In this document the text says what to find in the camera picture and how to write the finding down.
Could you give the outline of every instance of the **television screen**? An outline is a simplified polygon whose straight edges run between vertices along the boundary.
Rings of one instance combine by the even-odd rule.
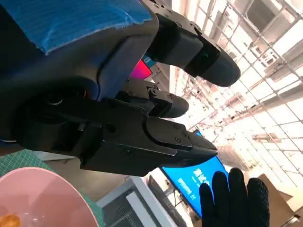
[[[221,171],[228,176],[228,172],[217,157],[191,167],[163,167],[162,171],[200,217],[203,215],[199,196],[200,185],[206,183],[212,189],[212,179],[217,171]]]
[[[152,71],[140,60],[130,75],[130,78],[146,79],[152,74]]]

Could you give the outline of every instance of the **black glove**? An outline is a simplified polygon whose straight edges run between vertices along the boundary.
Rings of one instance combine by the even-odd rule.
[[[213,177],[214,199],[207,184],[200,186],[203,227],[269,227],[268,189],[251,178],[247,191],[241,170],[233,168],[227,179],[217,172]]]

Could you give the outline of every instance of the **food in bowl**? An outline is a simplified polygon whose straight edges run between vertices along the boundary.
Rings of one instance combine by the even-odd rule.
[[[20,227],[20,218],[15,214],[7,214],[0,217],[0,227]]]

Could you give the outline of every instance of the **light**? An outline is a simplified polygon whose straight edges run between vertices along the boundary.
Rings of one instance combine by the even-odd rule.
[[[181,0],[173,0],[171,3],[171,9],[177,13],[180,13]]]

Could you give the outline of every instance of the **blue painter's tape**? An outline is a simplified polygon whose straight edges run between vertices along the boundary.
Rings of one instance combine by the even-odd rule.
[[[0,3],[45,54],[97,31],[151,20],[138,0],[0,0]]]

